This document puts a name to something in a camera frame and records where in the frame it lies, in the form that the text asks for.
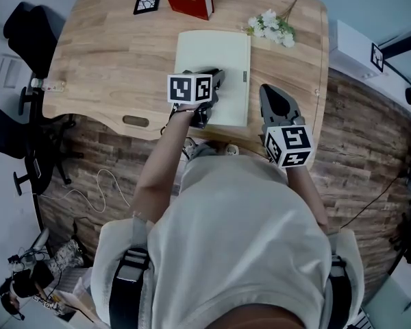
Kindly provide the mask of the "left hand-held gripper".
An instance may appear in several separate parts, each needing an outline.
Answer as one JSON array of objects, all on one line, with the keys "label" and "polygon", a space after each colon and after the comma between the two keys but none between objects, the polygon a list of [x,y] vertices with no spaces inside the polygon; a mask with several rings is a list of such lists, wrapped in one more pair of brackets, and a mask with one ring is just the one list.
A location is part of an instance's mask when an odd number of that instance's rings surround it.
[{"label": "left hand-held gripper", "polygon": [[190,127],[204,129],[213,106],[219,101],[217,90],[224,81],[225,72],[218,68],[168,75],[167,100],[173,105],[169,118],[179,112],[181,106],[194,106]]}]

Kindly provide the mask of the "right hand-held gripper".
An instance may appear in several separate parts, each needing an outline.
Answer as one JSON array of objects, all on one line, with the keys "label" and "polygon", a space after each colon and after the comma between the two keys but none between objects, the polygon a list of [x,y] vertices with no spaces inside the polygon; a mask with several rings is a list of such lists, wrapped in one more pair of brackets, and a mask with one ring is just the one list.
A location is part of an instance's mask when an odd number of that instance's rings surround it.
[{"label": "right hand-held gripper", "polygon": [[[270,161],[279,168],[306,166],[314,153],[314,142],[295,99],[269,84],[261,85],[259,99],[264,119],[262,142]],[[279,117],[291,118],[280,121]]]}]

